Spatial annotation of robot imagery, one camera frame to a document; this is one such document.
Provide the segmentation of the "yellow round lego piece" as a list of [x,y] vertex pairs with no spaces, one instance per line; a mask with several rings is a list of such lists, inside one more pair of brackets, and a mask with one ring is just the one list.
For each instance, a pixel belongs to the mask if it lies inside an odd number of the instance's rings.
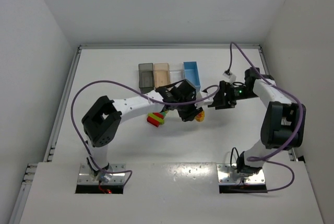
[[202,111],[199,114],[196,115],[195,120],[197,122],[202,122],[205,119],[205,112]]

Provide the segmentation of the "red green lego stack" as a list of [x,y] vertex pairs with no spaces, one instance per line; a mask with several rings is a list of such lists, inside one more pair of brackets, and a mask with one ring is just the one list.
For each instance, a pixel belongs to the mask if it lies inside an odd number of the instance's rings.
[[164,119],[166,117],[166,114],[168,112],[155,112],[155,113],[149,113],[147,115],[147,122],[155,127],[159,127],[160,125],[164,124]]

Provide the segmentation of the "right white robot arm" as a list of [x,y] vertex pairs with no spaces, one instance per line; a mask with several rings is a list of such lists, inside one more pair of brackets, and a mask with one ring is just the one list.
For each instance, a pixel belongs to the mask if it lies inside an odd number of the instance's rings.
[[276,87],[273,77],[262,76],[259,68],[247,69],[243,84],[221,81],[211,107],[231,109],[237,101],[255,97],[266,107],[266,114],[259,141],[238,155],[236,171],[240,174],[257,174],[276,153],[300,147],[304,136],[305,105],[292,102]]

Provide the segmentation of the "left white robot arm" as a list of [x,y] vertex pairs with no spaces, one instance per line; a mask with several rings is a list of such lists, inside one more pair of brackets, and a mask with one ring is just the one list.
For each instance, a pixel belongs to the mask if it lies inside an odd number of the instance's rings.
[[203,112],[196,95],[196,88],[188,80],[182,80],[127,99],[101,96],[81,119],[87,136],[83,144],[92,174],[98,177],[109,170],[106,146],[114,139],[121,123],[149,113],[174,110],[182,121],[193,121]]

